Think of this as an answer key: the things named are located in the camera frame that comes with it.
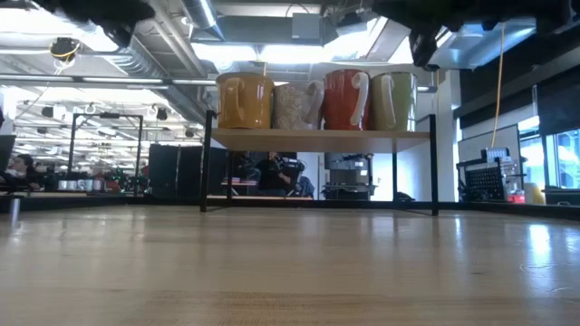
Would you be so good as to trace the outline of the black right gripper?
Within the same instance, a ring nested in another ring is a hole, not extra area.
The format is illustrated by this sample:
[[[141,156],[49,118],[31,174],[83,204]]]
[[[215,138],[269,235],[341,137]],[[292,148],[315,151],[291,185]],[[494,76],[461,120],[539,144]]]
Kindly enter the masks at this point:
[[[438,49],[437,35],[443,26],[450,33],[458,31],[454,3],[455,0],[417,0],[414,3],[409,41],[415,66],[429,69],[429,61]],[[396,23],[409,24],[405,0],[373,0],[372,11]]]

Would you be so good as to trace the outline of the cream mug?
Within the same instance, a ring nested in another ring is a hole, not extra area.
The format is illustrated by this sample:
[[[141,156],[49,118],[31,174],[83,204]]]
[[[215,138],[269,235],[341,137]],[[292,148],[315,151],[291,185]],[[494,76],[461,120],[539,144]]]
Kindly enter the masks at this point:
[[[381,131],[414,131],[417,76],[385,72],[371,78],[372,125]]]

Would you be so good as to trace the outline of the red mug white handle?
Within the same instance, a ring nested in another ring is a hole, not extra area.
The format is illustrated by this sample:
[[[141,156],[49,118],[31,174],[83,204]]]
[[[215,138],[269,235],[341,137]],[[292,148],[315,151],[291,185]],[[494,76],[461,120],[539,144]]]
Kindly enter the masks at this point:
[[[371,78],[367,72],[343,69],[324,76],[323,129],[371,130]]]

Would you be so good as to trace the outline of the amber mug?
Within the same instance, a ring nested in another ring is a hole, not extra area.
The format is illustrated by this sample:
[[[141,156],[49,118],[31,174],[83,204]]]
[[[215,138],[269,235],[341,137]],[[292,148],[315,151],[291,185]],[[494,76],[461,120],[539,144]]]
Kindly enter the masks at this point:
[[[261,74],[229,72],[216,79],[221,129],[270,129],[275,84]]]

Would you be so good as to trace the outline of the grey floral mug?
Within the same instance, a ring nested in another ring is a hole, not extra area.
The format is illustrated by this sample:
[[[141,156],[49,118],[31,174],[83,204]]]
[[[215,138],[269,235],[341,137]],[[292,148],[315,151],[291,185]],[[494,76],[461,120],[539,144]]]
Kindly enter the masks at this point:
[[[276,86],[274,100],[274,129],[320,129],[324,100],[324,84],[321,81]]]

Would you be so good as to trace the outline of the grey ceiling unit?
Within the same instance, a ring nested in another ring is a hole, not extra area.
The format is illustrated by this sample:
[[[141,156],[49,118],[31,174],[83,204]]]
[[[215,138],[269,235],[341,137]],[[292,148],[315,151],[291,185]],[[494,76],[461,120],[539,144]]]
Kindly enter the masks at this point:
[[[321,43],[320,15],[293,13],[291,36],[293,43],[319,45]]]

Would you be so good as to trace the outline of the black yellow ceiling reel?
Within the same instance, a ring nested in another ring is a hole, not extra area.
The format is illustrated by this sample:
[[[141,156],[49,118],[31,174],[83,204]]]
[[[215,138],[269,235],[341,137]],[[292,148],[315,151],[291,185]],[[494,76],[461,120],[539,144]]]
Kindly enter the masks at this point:
[[[68,37],[58,37],[50,46],[50,55],[60,62],[71,62],[81,48],[78,40]]]

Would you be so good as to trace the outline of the black partition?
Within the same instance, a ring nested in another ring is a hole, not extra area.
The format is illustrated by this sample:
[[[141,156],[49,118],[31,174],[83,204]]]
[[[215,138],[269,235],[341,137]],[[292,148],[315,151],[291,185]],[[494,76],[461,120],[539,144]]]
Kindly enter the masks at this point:
[[[153,144],[149,152],[150,194],[159,198],[198,199],[201,189],[202,147]],[[208,193],[222,195],[227,151],[211,148]]]

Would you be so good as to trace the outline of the grey equipment cart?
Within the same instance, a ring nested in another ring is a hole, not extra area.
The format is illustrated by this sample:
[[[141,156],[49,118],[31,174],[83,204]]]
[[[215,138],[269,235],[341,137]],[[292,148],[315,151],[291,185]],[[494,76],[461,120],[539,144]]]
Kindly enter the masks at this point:
[[[326,200],[370,201],[375,185],[372,175],[372,153],[325,153]]]

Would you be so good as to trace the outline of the person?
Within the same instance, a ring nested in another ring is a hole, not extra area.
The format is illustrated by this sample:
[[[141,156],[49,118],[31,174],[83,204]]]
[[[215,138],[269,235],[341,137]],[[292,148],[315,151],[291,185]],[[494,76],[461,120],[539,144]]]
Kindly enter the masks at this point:
[[[19,154],[15,157],[13,163],[5,171],[0,172],[0,185],[39,190],[41,186],[33,158],[29,154]]]
[[[283,173],[279,166],[278,155],[271,151],[267,159],[263,159],[256,164],[260,172],[258,180],[258,194],[265,197],[286,197],[295,183],[291,177]]]

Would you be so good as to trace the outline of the distant wooden table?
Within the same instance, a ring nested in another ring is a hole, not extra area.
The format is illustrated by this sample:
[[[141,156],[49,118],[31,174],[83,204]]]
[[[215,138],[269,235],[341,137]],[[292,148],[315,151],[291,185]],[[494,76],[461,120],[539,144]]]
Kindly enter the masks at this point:
[[[314,201],[312,197],[297,197],[291,192],[285,197],[275,197],[275,196],[250,196],[249,190],[251,188],[257,187],[257,183],[254,181],[244,181],[244,182],[234,182],[232,184],[231,192],[233,199],[257,199],[257,200],[293,200],[293,201]]]

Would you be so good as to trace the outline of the yellow container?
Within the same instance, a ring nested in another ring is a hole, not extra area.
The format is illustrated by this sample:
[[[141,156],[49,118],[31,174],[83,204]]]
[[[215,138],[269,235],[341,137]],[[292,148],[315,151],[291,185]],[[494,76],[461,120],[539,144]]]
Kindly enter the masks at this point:
[[[544,205],[546,203],[545,196],[542,193],[538,184],[525,183],[524,192],[525,192],[525,201],[527,204]]]

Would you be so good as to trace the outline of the black frame stand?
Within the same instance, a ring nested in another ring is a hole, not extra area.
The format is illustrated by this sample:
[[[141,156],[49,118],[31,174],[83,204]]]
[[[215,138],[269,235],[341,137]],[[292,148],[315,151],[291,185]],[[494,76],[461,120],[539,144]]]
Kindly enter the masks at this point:
[[[80,117],[85,117],[88,122],[89,118],[98,117],[100,119],[106,120],[118,120],[120,118],[127,118],[127,119],[137,119],[139,121],[138,127],[138,145],[137,145],[137,156],[136,156],[136,164],[135,164],[135,172],[134,177],[135,181],[133,182],[133,195],[136,197],[139,194],[139,185],[137,182],[137,178],[140,172],[140,159],[141,159],[141,141],[142,141],[142,132],[143,132],[143,116],[142,115],[135,115],[135,114],[121,114],[121,113],[113,113],[113,112],[103,112],[103,113],[73,113],[72,114],[72,126],[71,126],[71,137],[70,137],[70,145],[69,145],[69,156],[68,156],[68,163],[67,163],[67,172],[66,176],[70,177],[73,172],[73,152],[75,146],[75,139],[76,139],[76,131],[83,122],[78,126],[77,119]]]

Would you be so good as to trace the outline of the wooden shelf black frame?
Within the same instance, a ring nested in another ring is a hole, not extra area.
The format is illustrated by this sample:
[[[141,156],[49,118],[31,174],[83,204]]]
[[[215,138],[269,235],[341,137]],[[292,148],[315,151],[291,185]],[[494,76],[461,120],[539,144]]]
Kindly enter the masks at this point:
[[[241,151],[269,152],[280,149],[284,152],[315,153],[372,153],[391,154],[392,187],[398,190],[397,154],[422,143],[430,144],[430,191],[429,209],[433,216],[440,211],[437,125],[436,116],[429,114],[419,119],[427,122],[429,130],[422,131],[378,131],[378,130],[286,130],[286,129],[214,129],[213,111],[206,113],[201,164],[199,210],[208,211],[208,181],[210,172],[210,147],[215,140],[227,150],[227,172],[233,169],[233,154]]]

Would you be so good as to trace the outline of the black table frame rails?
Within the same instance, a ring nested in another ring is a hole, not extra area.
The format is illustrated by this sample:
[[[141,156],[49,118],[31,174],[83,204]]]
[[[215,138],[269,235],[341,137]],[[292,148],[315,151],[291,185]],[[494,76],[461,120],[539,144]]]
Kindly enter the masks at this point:
[[[43,211],[97,206],[193,206],[199,207],[199,201],[179,200],[156,197],[120,197],[120,196],[85,196],[85,197],[23,197],[0,196],[0,213],[7,213],[14,200],[20,201],[22,211]],[[509,203],[455,203],[439,202],[434,208],[431,202],[389,202],[389,201],[316,201],[303,199],[267,199],[257,197],[250,199],[210,198],[208,207],[276,207],[276,208],[316,208],[316,209],[375,209],[375,210],[408,210],[408,211],[480,211],[515,216],[535,216],[543,218],[567,219],[580,222],[580,206],[541,206]]]

